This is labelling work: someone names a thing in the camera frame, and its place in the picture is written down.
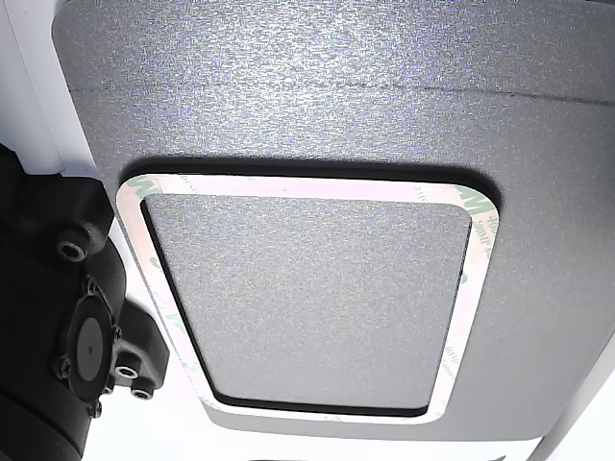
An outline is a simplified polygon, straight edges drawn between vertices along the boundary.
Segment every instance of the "black mount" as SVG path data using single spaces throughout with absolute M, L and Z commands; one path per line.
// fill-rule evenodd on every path
M 125 300 L 112 219 L 100 182 L 26 175 L 0 146 L 0 459 L 80 460 L 101 395 L 164 383 L 169 350 Z

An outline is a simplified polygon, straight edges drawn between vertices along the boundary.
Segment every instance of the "gray plastic cover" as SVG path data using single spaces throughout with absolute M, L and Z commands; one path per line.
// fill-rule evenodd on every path
M 442 418 L 363 427 L 209 411 L 215 422 L 405 440 L 550 430 L 615 325 L 615 10 L 73 0 L 53 34 L 113 198 L 139 164 L 178 157 L 446 167 L 501 193 Z

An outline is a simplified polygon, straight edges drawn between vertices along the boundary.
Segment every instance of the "textured surface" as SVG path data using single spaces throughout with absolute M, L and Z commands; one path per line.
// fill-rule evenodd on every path
M 169 156 L 459 167 L 502 192 L 440 420 L 218 423 L 410 440 L 550 430 L 615 325 L 615 10 L 73 0 L 54 40 L 112 197 L 136 160 Z
M 178 195 L 146 203 L 218 392 L 429 403 L 469 232 L 464 210 Z

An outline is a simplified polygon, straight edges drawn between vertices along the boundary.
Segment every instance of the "white frame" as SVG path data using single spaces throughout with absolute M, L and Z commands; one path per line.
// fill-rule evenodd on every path
M 470 233 L 451 323 L 427 413 L 416 417 L 340 415 L 231 406 L 219 401 L 209 386 L 187 334 L 180 309 L 160 267 L 159 256 L 141 211 L 141 202 L 153 194 L 448 204 L 466 210 L 471 219 Z M 122 184 L 117 192 L 117 206 L 160 318 L 203 404 L 235 415 L 387 425 L 430 423 L 446 411 L 479 305 L 480 292 L 499 224 L 498 210 L 477 190 L 456 184 L 427 182 L 148 174 L 134 177 Z

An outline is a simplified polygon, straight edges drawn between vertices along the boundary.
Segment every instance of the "bolt hole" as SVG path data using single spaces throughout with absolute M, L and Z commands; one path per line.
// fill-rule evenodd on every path
M 149 400 L 150 398 L 152 398 L 152 395 L 145 392 L 145 391 L 141 391 L 139 389 L 136 389 L 134 391 L 131 392 L 136 398 L 141 399 L 141 400 Z
M 119 374 L 120 376 L 125 377 L 127 379 L 137 379 L 138 378 L 138 373 L 129 367 L 124 367 L 124 366 L 115 367 L 115 372 Z
M 67 261 L 79 262 L 86 258 L 84 251 L 70 242 L 60 242 L 58 244 L 58 250 L 60 252 L 60 256 Z

